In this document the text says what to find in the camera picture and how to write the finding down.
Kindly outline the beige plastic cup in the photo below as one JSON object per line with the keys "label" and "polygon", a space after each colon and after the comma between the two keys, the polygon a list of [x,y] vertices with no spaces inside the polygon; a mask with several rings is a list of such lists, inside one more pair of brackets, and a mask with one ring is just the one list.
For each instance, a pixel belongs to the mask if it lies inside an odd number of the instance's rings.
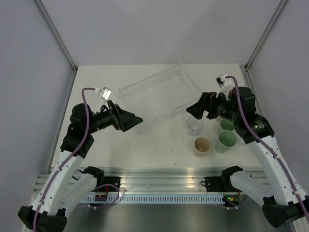
{"label": "beige plastic cup", "polygon": [[222,119],[223,119],[222,117],[217,117],[215,120],[216,120],[217,122],[220,122]]}

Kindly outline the peach cup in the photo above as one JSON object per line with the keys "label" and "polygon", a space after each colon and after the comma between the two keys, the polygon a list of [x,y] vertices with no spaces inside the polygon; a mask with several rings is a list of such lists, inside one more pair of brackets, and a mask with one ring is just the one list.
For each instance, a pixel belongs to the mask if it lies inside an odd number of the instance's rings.
{"label": "peach cup", "polygon": [[207,152],[209,152],[210,148],[211,148],[211,143],[209,142],[209,140],[204,137],[199,137],[194,142],[193,153],[197,157],[202,157]]}

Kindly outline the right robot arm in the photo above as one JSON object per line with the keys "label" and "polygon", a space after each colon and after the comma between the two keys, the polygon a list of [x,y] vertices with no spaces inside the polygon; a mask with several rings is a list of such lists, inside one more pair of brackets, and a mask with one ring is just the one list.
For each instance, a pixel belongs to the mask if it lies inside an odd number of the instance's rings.
{"label": "right robot arm", "polygon": [[309,216],[309,195],[289,170],[270,123],[256,113],[255,95],[249,88],[234,87],[227,94],[203,92],[186,110],[196,119],[202,119],[203,113],[208,112],[208,119],[220,116],[232,122],[236,134],[255,154],[270,183],[270,188],[264,188],[242,168],[233,166],[222,171],[220,184],[224,190],[244,192],[262,208],[275,228]]}

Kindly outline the white wire dish rack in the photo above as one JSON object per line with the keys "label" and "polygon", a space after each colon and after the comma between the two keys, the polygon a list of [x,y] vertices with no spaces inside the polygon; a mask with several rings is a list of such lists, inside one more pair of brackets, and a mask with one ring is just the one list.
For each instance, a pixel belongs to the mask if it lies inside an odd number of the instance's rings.
{"label": "white wire dish rack", "polygon": [[197,102],[202,90],[187,66],[179,62],[119,92],[129,111],[143,119],[136,129],[144,134]]}

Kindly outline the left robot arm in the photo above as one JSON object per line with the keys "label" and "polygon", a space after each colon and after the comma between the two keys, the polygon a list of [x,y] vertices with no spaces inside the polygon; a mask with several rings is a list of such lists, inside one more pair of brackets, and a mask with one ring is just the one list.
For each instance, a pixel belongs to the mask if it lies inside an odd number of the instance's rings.
{"label": "left robot arm", "polygon": [[67,134],[60,147],[56,166],[30,206],[22,206],[18,217],[34,232],[62,232],[68,217],[90,191],[105,187],[102,169],[89,166],[69,187],[69,182],[94,143],[93,133],[112,126],[125,132],[143,122],[142,118],[121,109],[111,100],[104,111],[93,113],[87,104],[73,107]]}

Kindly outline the tall green cup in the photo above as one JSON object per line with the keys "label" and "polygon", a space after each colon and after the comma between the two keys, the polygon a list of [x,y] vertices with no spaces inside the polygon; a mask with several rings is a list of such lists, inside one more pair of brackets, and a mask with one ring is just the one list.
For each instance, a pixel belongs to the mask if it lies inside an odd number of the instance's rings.
{"label": "tall green cup", "polygon": [[217,137],[214,149],[217,153],[223,154],[233,148],[236,143],[236,135],[230,130],[223,130]]}

